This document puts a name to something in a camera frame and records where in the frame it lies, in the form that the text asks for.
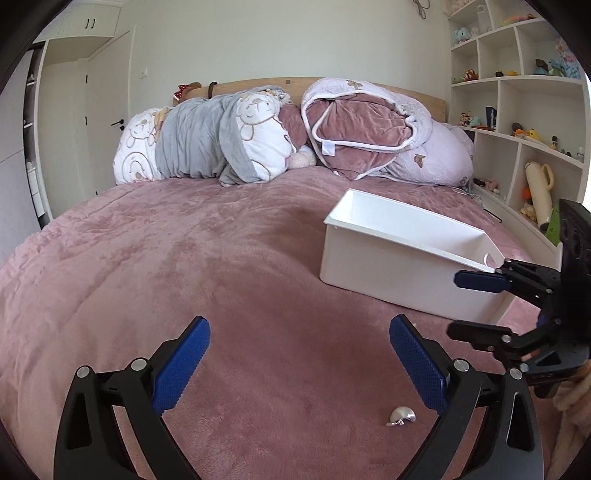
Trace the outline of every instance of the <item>pink fleece bedspread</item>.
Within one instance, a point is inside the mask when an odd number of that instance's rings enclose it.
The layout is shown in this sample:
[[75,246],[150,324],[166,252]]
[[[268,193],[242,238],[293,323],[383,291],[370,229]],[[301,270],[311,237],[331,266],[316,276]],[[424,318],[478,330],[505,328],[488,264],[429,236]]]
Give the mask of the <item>pink fleece bedspread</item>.
[[[351,187],[481,227],[506,256],[523,258],[502,226],[446,187],[351,183],[310,167],[226,189],[192,179],[111,189],[29,238],[0,270],[0,414],[41,480],[52,478],[76,368],[124,368],[197,314],[210,321],[211,346],[164,419],[205,480],[396,478],[436,414],[390,346],[390,320],[406,313],[452,358],[499,364],[448,340],[442,318],[319,280],[323,220]],[[534,323],[519,303],[503,320],[518,332]],[[559,415],[536,405],[550,452]],[[417,422],[386,427],[399,406]],[[122,430],[138,473],[152,478],[124,420]],[[477,431],[475,423],[449,478]]]

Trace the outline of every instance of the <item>wooden headboard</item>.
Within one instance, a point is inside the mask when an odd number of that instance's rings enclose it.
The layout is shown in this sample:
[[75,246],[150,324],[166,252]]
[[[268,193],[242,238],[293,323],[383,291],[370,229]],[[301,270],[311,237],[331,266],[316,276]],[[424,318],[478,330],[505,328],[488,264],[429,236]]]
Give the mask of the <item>wooden headboard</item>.
[[[301,98],[304,92],[312,85],[315,81],[320,80],[319,77],[276,77],[270,79],[253,79],[253,80],[241,80],[240,82],[221,83],[213,87],[213,96],[221,95],[223,93],[236,93],[242,90],[250,90],[254,87],[262,87],[265,85],[277,85],[283,88],[291,96],[291,101],[299,106]],[[410,90],[404,90],[402,88],[392,87],[390,85],[382,85],[376,83],[380,87],[386,88],[392,92],[402,93],[409,97],[417,99],[421,102],[429,112],[431,116],[437,122],[446,121],[446,103],[445,100],[425,95],[424,93],[412,92]],[[196,90],[192,90],[187,95],[187,99],[202,97],[207,98],[209,88],[202,87]]]

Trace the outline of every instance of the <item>plush toy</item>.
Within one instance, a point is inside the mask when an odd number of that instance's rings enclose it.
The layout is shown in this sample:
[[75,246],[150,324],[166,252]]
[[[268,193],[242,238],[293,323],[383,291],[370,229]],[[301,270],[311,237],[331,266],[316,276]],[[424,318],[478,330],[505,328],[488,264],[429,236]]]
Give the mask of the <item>plush toy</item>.
[[520,15],[518,17],[511,17],[503,22],[503,27],[506,27],[507,25],[511,25],[513,23],[523,22],[525,20],[533,20],[534,18],[535,18],[535,16],[533,14]]
[[520,130],[523,132],[523,125],[521,125],[518,122],[515,122],[513,125],[511,125],[511,131],[513,132],[513,136],[515,136],[515,133]]
[[460,30],[456,30],[455,35],[458,43],[463,43],[472,38],[470,36],[470,30],[468,30],[466,27],[462,27]]
[[538,216],[535,214],[535,208],[533,205],[530,205],[529,203],[524,204],[521,213],[532,222],[538,223]]
[[472,117],[470,115],[468,115],[467,113],[463,113],[460,115],[460,127],[468,127],[470,125],[470,122],[472,122]]
[[478,80],[478,74],[474,70],[466,70],[464,74],[464,81],[470,82],[472,80]]
[[533,128],[527,131],[527,136],[533,138],[534,140],[537,140],[538,142],[541,141],[538,132],[536,132]]
[[548,71],[548,75],[552,75],[554,77],[564,77],[564,69],[561,60],[551,59],[548,61],[548,63],[551,67]]
[[470,3],[470,0],[452,0],[452,13],[457,12],[464,5]]
[[548,75],[548,64],[542,59],[535,60],[534,75]]
[[573,52],[562,38],[556,39],[556,52],[562,59],[562,67],[564,74],[570,79],[581,79],[581,72],[579,70],[579,62],[577,57],[574,56]]
[[307,145],[302,146],[297,153],[287,159],[287,170],[313,167],[314,165],[316,165],[316,156]]
[[475,116],[472,120],[470,120],[470,122],[468,123],[469,127],[479,127],[482,125],[482,122],[480,121],[480,117],[479,116]]
[[489,192],[496,193],[497,195],[501,194],[499,190],[499,182],[492,179],[492,180],[485,180],[484,181],[485,187]]

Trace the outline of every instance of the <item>green book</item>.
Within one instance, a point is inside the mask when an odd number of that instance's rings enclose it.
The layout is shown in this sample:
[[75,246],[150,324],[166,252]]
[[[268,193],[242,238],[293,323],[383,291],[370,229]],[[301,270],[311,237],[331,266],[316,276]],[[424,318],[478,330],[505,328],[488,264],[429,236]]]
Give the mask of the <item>green book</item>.
[[552,210],[550,224],[546,230],[546,238],[556,246],[560,243],[560,209],[558,208],[558,203],[554,206],[554,210]]

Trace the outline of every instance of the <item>gray blanket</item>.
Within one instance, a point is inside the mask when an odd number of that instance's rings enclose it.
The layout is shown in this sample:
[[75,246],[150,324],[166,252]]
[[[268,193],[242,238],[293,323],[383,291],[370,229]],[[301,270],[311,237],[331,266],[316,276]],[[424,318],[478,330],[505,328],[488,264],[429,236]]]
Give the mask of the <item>gray blanket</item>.
[[156,165],[164,178],[218,178],[222,185],[259,181],[236,123],[236,106],[245,93],[275,90],[264,86],[194,98],[174,108],[164,122],[156,144]]

